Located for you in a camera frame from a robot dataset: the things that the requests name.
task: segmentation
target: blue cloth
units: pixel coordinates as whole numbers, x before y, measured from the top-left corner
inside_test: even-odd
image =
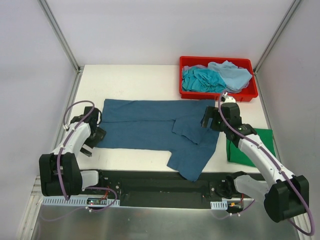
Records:
[[[222,64],[210,62],[208,69],[220,74],[227,86],[227,90],[232,93],[238,93],[248,86],[252,75],[245,68],[239,68],[232,62],[225,61]]]
[[[187,92],[221,93],[226,83],[220,74],[208,68],[193,66],[182,71],[182,89]]]
[[[214,100],[129,101],[106,99],[98,148],[170,151],[167,166],[196,181],[214,154],[219,132],[201,128]]]

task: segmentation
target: clothes pile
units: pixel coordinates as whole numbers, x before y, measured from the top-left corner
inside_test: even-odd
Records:
[[[186,92],[239,93],[249,85],[251,73],[232,62],[210,62],[208,66],[185,66],[182,70],[182,90]]]

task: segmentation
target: folded shirt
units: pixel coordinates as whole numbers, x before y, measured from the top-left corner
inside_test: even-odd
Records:
[[[130,101],[106,99],[98,148],[170,151],[167,166],[196,181],[214,154],[219,132],[201,128],[214,100]]]

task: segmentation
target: white cable tray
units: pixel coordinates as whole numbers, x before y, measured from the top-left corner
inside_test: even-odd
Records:
[[[111,204],[114,199],[106,199],[102,200],[99,204],[88,205],[88,199],[94,199],[95,197],[87,197],[87,196],[71,196],[69,201],[65,200],[64,196],[45,196],[43,197],[42,204],[48,206],[69,206],[69,207],[105,207],[106,205]],[[116,200],[111,207],[120,207],[120,200]]]
[[[212,201],[210,202],[210,206],[212,210],[227,210],[228,209],[228,202],[223,201]]]

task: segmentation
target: metal floor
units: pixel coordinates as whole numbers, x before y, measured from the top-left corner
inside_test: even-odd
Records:
[[[39,215],[53,219],[77,207],[41,206]],[[287,222],[269,219],[254,203],[240,217],[224,220],[225,211],[209,209],[111,207],[99,213],[80,209],[47,222],[38,216],[32,240],[294,240]]]

